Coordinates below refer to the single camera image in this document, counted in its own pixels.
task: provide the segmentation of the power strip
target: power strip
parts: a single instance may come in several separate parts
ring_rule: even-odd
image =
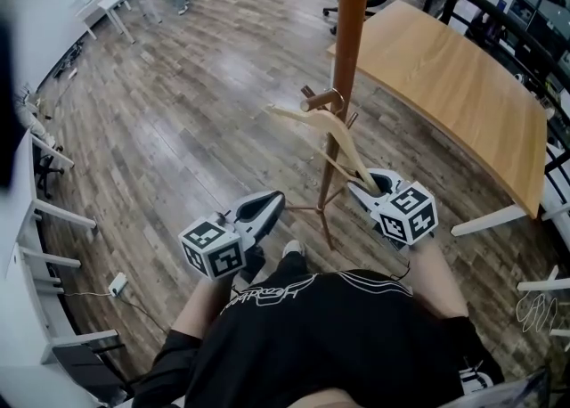
[[[119,272],[118,275],[113,280],[113,283],[109,285],[109,292],[114,298],[121,293],[121,290],[126,286],[126,275]]]

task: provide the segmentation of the person's left arm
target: person's left arm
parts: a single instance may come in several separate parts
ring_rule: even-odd
[[[232,281],[233,276],[199,281],[155,357],[151,371],[135,388],[133,408],[159,408],[186,393],[202,340],[228,303]]]

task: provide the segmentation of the wooden pole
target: wooden pole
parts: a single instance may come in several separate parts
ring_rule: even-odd
[[[337,51],[333,87],[344,98],[346,104],[350,102],[350,95],[353,91],[354,73],[356,72],[356,60],[358,59],[365,11],[366,0],[338,0]],[[339,96],[334,98],[331,107],[333,112],[342,108],[342,101]],[[347,111],[348,105],[337,116],[345,121]],[[326,152],[334,160],[337,159],[338,144],[332,135],[327,136]],[[333,173],[334,167],[327,162],[322,173],[321,192],[316,207],[317,213],[322,213],[324,210]],[[324,228],[324,231],[327,234],[329,245],[332,246],[328,229]]]

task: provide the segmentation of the shirt sleeve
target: shirt sleeve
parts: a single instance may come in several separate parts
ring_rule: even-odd
[[[159,408],[183,396],[201,343],[200,339],[171,330],[151,371],[134,389],[133,408]]]

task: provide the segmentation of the white cube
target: white cube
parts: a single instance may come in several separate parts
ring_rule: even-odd
[[[237,272],[246,265],[238,233],[201,218],[178,234],[184,258],[210,280]]]
[[[408,245],[438,224],[434,196],[418,182],[388,196],[370,215],[380,223],[387,237]]]

